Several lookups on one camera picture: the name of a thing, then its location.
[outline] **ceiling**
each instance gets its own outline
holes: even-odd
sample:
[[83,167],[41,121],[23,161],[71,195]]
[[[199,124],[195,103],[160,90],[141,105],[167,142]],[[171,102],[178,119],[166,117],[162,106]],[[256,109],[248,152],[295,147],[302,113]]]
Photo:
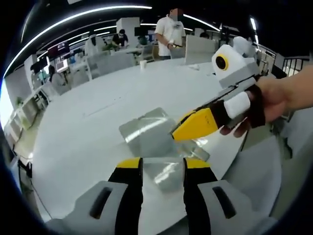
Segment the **ceiling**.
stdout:
[[[11,27],[11,32],[8,32],[8,34],[14,35],[14,39],[8,42],[9,47],[6,47],[6,49],[9,48],[10,51],[7,53],[4,64],[7,66],[24,45],[34,38],[35,35],[54,23],[77,13],[112,5],[144,5],[151,6],[152,9],[101,11],[68,21],[50,30],[31,44],[16,60],[12,69],[22,64],[30,54],[36,53],[38,49],[52,40],[88,24],[118,20],[122,17],[140,17],[143,23],[156,23],[160,17],[167,14],[169,9],[175,7],[180,7],[185,14],[208,22],[217,28],[220,23],[236,27],[239,29],[240,35],[244,37],[253,37],[254,35],[249,20],[250,16],[252,16],[257,23],[257,34],[260,44],[284,56],[307,55],[309,53],[309,35],[306,35],[305,19],[299,14],[298,9],[300,8],[296,1],[212,0],[209,2],[193,0],[192,5],[190,2],[188,4],[181,2],[177,4],[175,1],[170,0],[81,0],[74,4],[69,4],[67,0],[43,0],[35,4],[31,10],[31,3],[18,1],[16,4],[21,7],[17,9],[12,6],[12,10],[15,12],[14,19],[16,21],[20,20],[21,23],[18,24],[19,26]],[[183,23],[187,28],[202,27],[211,29],[188,18],[184,18]],[[100,28],[110,25],[112,25],[112,22],[100,23],[92,27]],[[88,30],[84,28],[69,33],[65,39]]]

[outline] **white cup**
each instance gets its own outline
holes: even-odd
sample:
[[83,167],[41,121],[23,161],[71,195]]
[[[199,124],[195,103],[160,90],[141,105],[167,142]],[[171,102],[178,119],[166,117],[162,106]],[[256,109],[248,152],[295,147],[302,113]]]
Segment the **white cup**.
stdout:
[[140,61],[140,69],[144,70],[146,67],[147,67],[147,61],[146,60]]

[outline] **floor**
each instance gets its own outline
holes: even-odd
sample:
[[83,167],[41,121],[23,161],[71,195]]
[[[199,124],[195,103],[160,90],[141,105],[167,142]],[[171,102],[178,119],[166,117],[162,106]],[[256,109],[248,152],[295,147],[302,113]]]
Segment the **floor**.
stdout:
[[[40,121],[43,117],[43,113],[39,113],[35,119],[35,122],[33,124],[33,126],[28,129],[27,131],[24,131],[22,133],[21,139],[18,141],[18,143],[15,146],[15,151],[18,155],[21,156],[21,160],[22,161],[28,161],[29,157],[31,157],[32,151],[33,151],[33,147],[34,147],[34,143],[35,143],[35,139],[36,139],[36,135],[37,135],[37,131],[38,131],[38,127],[40,125]],[[246,141],[243,145],[242,151],[252,147],[253,145],[261,142],[262,140],[267,139],[268,137],[272,136],[273,134],[270,131],[270,126],[263,126],[263,127],[259,127],[253,130],[250,130]],[[291,158],[289,151],[287,150],[287,148],[284,145],[284,142],[282,139],[280,138],[276,138],[280,149],[281,149],[281,160],[282,160],[282,167],[283,167],[283,172],[284,172],[284,168],[290,168],[288,165],[288,160]],[[283,187],[281,189],[281,192],[279,194],[279,197],[277,199],[277,203],[275,205],[275,208],[273,209],[272,212],[272,216],[275,218],[280,218],[283,213],[285,212],[286,208],[288,207],[288,205],[290,204],[290,200],[286,200],[286,198],[288,198],[289,195],[291,194],[295,194],[295,187]],[[24,194],[27,198],[27,200],[29,201],[29,203],[32,205],[32,207],[34,208],[34,211],[36,213],[38,213],[38,210],[36,209],[36,202],[35,202],[35,198],[34,198],[34,191],[30,190],[30,189],[26,189],[24,190]]]

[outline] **black strap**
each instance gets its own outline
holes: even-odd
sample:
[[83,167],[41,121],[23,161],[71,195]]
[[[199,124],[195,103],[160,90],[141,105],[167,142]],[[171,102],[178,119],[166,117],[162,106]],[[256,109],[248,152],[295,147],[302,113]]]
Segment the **black strap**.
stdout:
[[247,89],[254,95],[254,100],[251,101],[250,109],[247,112],[247,117],[250,121],[251,127],[256,128],[258,126],[265,125],[265,115],[263,107],[262,91],[257,85],[253,85]]

